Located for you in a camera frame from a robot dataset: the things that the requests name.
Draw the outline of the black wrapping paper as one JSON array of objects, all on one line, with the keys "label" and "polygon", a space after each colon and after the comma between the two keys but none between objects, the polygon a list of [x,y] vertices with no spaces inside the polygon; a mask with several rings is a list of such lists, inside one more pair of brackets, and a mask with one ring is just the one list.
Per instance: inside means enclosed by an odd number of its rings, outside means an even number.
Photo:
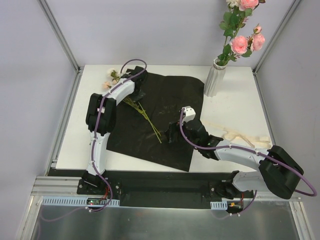
[{"label": "black wrapping paper", "polygon": [[126,103],[117,106],[115,128],[106,149],[188,172],[193,147],[183,138],[168,142],[165,131],[180,118],[180,110],[190,106],[199,118],[204,98],[204,83],[191,76],[163,76],[148,73],[141,90],[140,104],[149,117],[146,120]]}]

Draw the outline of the cream printed ribbon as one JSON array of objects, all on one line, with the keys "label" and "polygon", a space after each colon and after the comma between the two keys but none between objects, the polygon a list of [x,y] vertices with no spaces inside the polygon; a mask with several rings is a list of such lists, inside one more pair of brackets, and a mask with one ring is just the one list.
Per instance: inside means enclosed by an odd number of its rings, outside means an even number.
[{"label": "cream printed ribbon", "polygon": [[210,122],[208,120],[204,120],[203,123],[207,126],[213,127],[216,130],[224,132],[224,134],[220,134],[219,136],[231,142],[235,139],[241,139],[252,148],[261,146],[265,149],[270,149],[273,145],[269,136],[251,136],[248,134],[241,133],[237,130],[231,129],[229,127],[225,127],[223,125]]}]

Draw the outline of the pink white flower bouquet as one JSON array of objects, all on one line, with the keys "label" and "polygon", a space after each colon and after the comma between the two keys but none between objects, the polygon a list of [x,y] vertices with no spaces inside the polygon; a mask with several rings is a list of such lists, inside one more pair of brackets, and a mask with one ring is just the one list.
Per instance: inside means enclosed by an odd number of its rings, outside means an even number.
[{"label": "pink white flower bouquet", "polygon": [[[113,86],[115,86],[119,81],[120,81],[120,77],[122,75],[120,73],[118,73],[114,68],[110,68],[107,71],[106,74],[106,81],[102,84],[102,90],[103,91],[107,91],[110,90]],[[131,106],[133,109],[135,109],[139,114],[141,114],[144,119],[149,123],[149,125],[151,126],[153,132],[155,133],[155,136],[157,137],[159,143],[162,143],[161,140],[161,133],[157,130],[157,128],[154,126],[154,124],[151,122],[150,118],[148,117],[145,109],[143,108],[143,106],[140,104],[140,102],[134,102],[132,98],[130,97],[126,97],[123,102],[129,106]]]}]

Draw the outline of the pink rose stem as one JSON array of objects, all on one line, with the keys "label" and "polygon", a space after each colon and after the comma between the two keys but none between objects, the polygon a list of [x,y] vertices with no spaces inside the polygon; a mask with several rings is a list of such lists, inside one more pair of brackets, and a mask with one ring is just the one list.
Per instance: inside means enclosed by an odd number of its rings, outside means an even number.
[{"label": "pink rose stem", "polygon": [[239,35],[249,17],[259,5],[265,4],[264,0],[227,0],[227,8],[219,27],[225,37],[223,50],[217,56],[216,64],[226,66],[230,61],[236,62],[239,58],[248,58],[253,52],[260,51],[265,44],[262,27],[257,24],[249,36]]},{"label": "pink rose stem", "polygon": [[250,36],[235,36],[223,47],[222,53],[217,57],[217,66],[226,66],[230,61],[236,62],[240,58],[248,58],[253,52],[260,51],[265,44],[262,34],[263,28],[258,24]]}]

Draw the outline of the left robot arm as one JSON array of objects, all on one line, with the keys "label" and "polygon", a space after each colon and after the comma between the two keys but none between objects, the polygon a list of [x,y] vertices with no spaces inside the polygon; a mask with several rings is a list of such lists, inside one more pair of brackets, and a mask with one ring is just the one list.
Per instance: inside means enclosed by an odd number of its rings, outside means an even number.
[{"label": "left robot arm", "polygon": [[99,195],[105,191],[106,147],[111,132],[116,126],[117,106],[126,97],[140,100],[144,94],[141,86],[148,75],[146,67],[136,66],[120,74],[119,81],[104,95],[93,93],[90,96],[85,123],[90,132],[90,159],[82,176],[83,185]]}]

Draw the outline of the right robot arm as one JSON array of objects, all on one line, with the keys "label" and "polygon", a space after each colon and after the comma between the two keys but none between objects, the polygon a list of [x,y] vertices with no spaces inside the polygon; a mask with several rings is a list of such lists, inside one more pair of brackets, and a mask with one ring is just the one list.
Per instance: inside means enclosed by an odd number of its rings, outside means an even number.
[{"label": "right robot arm", "polygon": [[207,159],[229,161],[253,169],[252,172],[234,171],[233,178],[219,187],[226,198],[237,197],[248,190],[266,191],[282,199],[292,197],[304,171],[280,146],[270,149],[244,147],[209,134],[199,119],[180,124],[169,124],[165,136],[169,143],[185,141]]}]

